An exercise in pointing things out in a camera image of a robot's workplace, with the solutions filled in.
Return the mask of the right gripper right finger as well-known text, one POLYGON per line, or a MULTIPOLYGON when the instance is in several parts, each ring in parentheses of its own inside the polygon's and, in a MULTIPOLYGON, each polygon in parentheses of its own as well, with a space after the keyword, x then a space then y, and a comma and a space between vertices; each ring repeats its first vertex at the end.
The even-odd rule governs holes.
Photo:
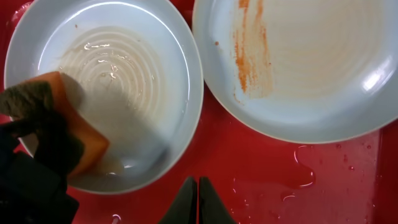
POLYGON ((198 203, 200 224, 236 224, 207 177, 199 179, 198 203))

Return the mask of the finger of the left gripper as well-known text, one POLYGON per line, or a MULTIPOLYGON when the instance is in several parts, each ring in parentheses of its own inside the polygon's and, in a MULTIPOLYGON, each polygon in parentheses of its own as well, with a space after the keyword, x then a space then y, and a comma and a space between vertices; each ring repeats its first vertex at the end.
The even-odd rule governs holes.
POLYGON ((67 127, 55 109, 48 82, 18 84, 1 93, 1 114, 14 119, 5 128, 21 138, 34 134, 38 140, 34 159, 58 174, 71 174, 84 153, 84 144, 67 127))

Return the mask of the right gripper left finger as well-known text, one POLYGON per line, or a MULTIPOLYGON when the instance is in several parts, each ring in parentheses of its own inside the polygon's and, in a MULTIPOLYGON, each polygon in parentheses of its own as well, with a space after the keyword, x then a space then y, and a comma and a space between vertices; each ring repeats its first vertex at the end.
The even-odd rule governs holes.
POLYGON ((188 177, 159 224, 196 224, 198 184, 188 177))

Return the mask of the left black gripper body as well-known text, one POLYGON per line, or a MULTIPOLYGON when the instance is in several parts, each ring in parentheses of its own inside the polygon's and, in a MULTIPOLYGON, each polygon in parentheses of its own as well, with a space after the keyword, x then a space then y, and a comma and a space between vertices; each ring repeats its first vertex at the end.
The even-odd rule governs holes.
POLYGON ((60 176, 15 151, 11 124, 1 126, 1 223, 72 223, 79 202, 66 193, 60 176))

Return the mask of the orange sponge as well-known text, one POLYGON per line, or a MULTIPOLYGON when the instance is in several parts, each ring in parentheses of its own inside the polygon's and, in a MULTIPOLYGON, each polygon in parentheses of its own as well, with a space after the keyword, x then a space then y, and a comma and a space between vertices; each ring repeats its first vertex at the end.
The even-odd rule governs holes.
POLYGON ((109 147, 109 141, 83 119, 72 106, 67 96, 68 84, 64 81, 65 76, 64 73, 49 72, 31 78, 26 83, 47 82, 50 84, 55 110, 66 119, 69 133, 83 143, 80 161, 68 174, 69 177, 73 177, 93 168, 104 156, 109 147))

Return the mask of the stained white plate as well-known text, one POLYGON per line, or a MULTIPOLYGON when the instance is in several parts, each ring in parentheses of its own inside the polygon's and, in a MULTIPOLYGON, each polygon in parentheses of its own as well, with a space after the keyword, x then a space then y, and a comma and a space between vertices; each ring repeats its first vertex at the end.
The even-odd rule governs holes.
POLYGON ((37 0, 7 50, 4 85, 63 75, 77 112, 110 142, 70 185, 123 194, 166 174, 197 128, 203 104, 198 48, 168 0, 37 0))

